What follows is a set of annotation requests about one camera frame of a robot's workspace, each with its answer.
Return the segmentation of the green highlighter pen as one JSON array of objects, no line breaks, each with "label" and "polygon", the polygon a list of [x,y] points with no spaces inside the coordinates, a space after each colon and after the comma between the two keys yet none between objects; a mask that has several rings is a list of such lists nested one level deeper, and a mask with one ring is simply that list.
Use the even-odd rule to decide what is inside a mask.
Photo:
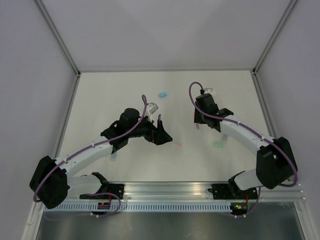
[{"label": "green highlighter pen", "polygon": [[221,141],[222,141],[222,142],[225,142],[227,139],[228,139],[228,135],[227,135],[227,134],[223,134],[223,135],[221,136]]}]

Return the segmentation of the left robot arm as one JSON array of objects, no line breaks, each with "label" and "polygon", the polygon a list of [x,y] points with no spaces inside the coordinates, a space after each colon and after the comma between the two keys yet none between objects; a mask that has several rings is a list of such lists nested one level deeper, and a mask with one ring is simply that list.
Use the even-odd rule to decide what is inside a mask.
[{"label": "left robot arm", "polygon": [[154,125],[150,117],[140,116],[138,110],[127,108],[90,145],[63,157],[52,159],[47,155],[41,158],[29,183],[34,192],[33,201],[53,209],[71,197],[104,199],[109,193],[109,182],[100,173],[76,175],[95,161],[116,153],[132,138],[144,138],[157,146],[173,140],[160,118]]}]

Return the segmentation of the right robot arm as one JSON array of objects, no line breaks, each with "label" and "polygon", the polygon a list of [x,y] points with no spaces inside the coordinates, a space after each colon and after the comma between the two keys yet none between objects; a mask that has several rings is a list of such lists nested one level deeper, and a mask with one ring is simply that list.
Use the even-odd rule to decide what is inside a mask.
[{"label": "right robot arm", "polygon": [[264,136],[246,126],[229,109],[220,109],[210,93],[196,97],[194,122],[233,138],[255,155],[254,169],[239,172],[228,180],[227,191],[232,198],[238,199],[258,187],[272,190],[290,177],[298,176],[295,157],[286,138]]}]

